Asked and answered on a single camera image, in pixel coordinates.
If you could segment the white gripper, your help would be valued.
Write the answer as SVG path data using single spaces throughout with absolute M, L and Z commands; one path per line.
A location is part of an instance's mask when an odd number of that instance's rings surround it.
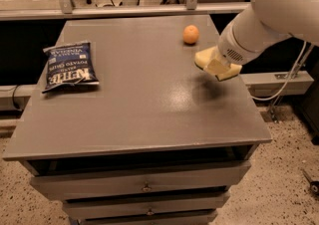
M 239 45 L 233 32 L 232 22 L 220 34 L 217 47 L 219 53 L 229 63 L 237 65 L 245 65 L 259 56 L 258 52 L 248 51 Z M 227 61 L 212 58 L 208 60 L 203 69 L 211 75 L 223 74 L 230 69 L 230 64 Z

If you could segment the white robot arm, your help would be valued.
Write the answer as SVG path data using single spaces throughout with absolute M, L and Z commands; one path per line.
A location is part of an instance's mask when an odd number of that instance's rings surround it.
M 319 0 L 250 0 L 222 31 L 203 69 L 224 74 L 290 37 L 319 44 Z

